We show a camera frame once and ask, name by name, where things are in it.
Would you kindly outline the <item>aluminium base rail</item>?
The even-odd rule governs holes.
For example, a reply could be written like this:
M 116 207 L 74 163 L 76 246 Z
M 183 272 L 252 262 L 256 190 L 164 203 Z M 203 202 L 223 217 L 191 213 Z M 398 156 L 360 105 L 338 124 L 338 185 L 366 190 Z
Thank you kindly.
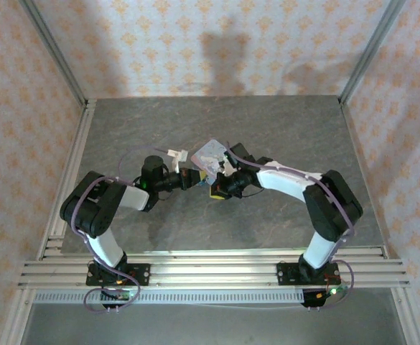
M 151 265 L 149 288 L 277 289 L 276 264 L 296 262 L 299 249 L 153 251 L 130 254 L 132 263 Z M 356 288 L 394 288 L 407 283 L 398 259 L 385 259 L 382 247 L 348 247 L 335 257 L 345 282 Z M 45 251 L 41 261 L 24 263 L 18 283 L 28 288 L 82 288 L 90 257 Z

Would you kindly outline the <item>aluminium table side rail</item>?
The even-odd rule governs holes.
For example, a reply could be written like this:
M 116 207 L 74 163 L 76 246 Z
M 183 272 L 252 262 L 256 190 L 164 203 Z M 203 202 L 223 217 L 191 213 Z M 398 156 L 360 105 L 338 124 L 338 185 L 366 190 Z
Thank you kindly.
M 370 190 L 370 184 L 368 182 L 369 170 L 365 162 L 363 146 L 358 139 L 358 134 L 355 129 L 354 121 L 351 117 L 350 109 L 344 103 L 340 104 L 340 109 L 342 116 L 345 119 L 345 123 L 347 125 L 353 146 L 355 148 L 358 164 L 361 169 L 371 206 L 373 207 L 379 232 L 381 233 L 381 237 L 383 239 L 382 252 L 384 258 L 398 259 L 401 264 L 403 264 L 403 260 L 399 257 L 393 245 L 388 243 L 390 236 L 386 228 L 386 223 L 383 220 L 383 214 L 380 212 L 377 199 L 372 195 Z M 412 290 L 413 285 L 411 280 L 406 272 L 404 274 L 406 275 L 407 283 L 405 285 L 398 283 L 395 287 L 391 287 L 391 296 L 396 307 L 397 316 L 401 324 L 401 329 L 403 332 L 404 340 L 406 341 L 406 345 L 420 345 L 420 312 L 415 301 L 415 294 Z
M 83 107 L 81 118 L 65 161 L 57 194 L 52 204 L 51 213 L 37 252 L 36 260 L 38 262 L 45 258 L 45 251 L 49 244 L 57 240 L 61 241 L 64 237 L 66 225 L 59 216 L 60 204 L 75 186 L 96 103 L 97 100 L 92 98 L 87 100 L 87 104 Z M 0 345 L 21 344 L 36 292 L 35 289 L 30 287 L 19 286 L 16 288 L 0 338 Z

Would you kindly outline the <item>aluminium frame post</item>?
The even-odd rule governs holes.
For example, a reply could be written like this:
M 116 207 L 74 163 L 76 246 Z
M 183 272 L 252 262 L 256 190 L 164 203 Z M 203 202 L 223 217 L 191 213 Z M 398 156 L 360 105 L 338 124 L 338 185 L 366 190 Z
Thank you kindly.
M 48 27 L 45 18 L 38 9 L 35 1 L 18 0 L 18 2 L 22 6 L 26 15 L 28 16 L 30 22 L 36 29 L 37 34 L 39 35 L 42 43 L 44 44 L 51 58 L 55 62 L 57 69 L 61 73 L 62 77 L 65 79 L 65 82 L 69 87 L 75 100 L 80 106 L 85 107 L 88 100 L 84 96 L 82 88 L 80 87 L 76 77 L 71 71 L 71 68 L 67 63 L 67 60 L 65 59 L 65 56 L 62 53 L 62 50 L 58 46 L 56 39 L 51 33 L 50 28 Z
M 368 70 L 376 53 L 379 51 L 379 48 L 383 44 L 387 34 L 390 32 L 405 3 L 406 0 L 389 1 L 388 6 L 376 25 L 367 45 L 365 46 L 365 49 L 360 54 L 360 57 L 350 74 L 348 82 L 345 84 L 345 87 L 338 97 L 341 106 L 344 106 L 350 101 L 351 96 L 363 79 L 363 76 Z

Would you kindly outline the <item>small lit circuit board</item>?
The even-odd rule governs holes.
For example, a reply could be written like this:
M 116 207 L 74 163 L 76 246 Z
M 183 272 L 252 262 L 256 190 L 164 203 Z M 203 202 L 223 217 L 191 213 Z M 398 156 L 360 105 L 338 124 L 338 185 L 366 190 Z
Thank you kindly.
M 129 289 L 108 289 L 103 288 L 101 290 L 101 295 L 105 300 L 119 300 L 119 301 L 130 301 L 137 299 L 137 291 Z
M 348 286 L 340 285 L 338 287 L 331 287 L 324 290 L 318 290 L 317 292 L 312 293 L 312 296 L 318 300 L 326 300 L 335 295 L 340 295 L 341 298 L 344 298 L 347 295 L 348 290 Z

